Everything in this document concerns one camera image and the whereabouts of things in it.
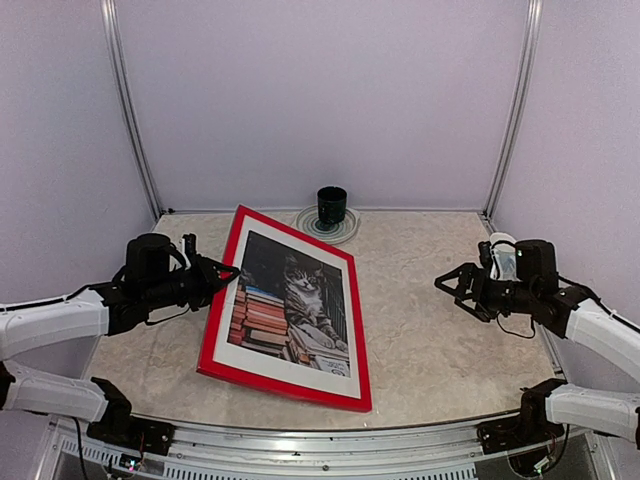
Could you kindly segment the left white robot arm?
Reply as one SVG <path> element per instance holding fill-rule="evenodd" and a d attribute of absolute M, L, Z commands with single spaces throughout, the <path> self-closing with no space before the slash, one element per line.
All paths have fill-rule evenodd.
<path fill-rule="evenodd" d="M 196 237 L 179 244 L 163 234 L 131 240 L 125 263 L 105 282 L 86 284 L 58 297 L 1 307 L 1 407 L 6 411 L 73 417 L 93 436 L 133 443 L 140 424 L 127 397 L 110 381 L 64 374 L 43 362 L 27 363 L 34 352 L 113 337 L 154 325 L 157 310 L 198 311 L 240 274 L 198 253 Z"/>

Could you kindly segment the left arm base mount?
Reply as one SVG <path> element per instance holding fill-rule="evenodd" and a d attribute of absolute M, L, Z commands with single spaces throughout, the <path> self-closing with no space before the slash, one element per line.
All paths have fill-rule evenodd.
<path fill-rule="evenodd" d="M 171 423 L 136 416 L 120 423 L 93 422 L 87 428 L 89 438 L 141 454 L 161 456 L 168 455 L 174 434 L 175 426 Z"/>

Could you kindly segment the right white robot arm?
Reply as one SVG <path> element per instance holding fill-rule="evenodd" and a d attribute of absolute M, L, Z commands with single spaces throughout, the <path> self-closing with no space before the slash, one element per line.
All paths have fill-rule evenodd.
<path fill-rule="evenodd" d="M 541 240 L 499 239 L 478 245 L 479 261 L 463 263 L 434 285 L 457 307 L 483 323 L 512 314 L 569 344 L 574 353 L 601 363 L 601 371 L 625 376 L 624 392 L 576 362 L 569 374 L 525 389 L 517 414 L 486 422 L 478 434 L 487 450 L 558 437 L 568 426 L 639 442 L 639 326 L 624 318 L 588 286 L 562 277 L 555 247 Z"/>

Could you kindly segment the cat photo print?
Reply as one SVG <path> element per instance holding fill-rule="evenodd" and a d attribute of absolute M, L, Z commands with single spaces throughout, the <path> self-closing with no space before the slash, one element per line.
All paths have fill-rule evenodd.
<path fill-rule="evenodd" d="M 254 353 L 349 377 L 341 270 L 249 232 L 227 342 Z"/>

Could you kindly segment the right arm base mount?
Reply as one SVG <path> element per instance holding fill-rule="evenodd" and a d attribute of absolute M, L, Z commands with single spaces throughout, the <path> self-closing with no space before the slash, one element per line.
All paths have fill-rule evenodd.
<path fill-rule="evenodd" d="M 507 455 L 509 467 L 523 479 L 541 479 L 557 466 L 566 451 L 570 427 L 547 419 L 545 401 L 544 394 L 527 391 L 516 415 L 482 422 L 476 430 L 484 454 L 529 447 Z"/>

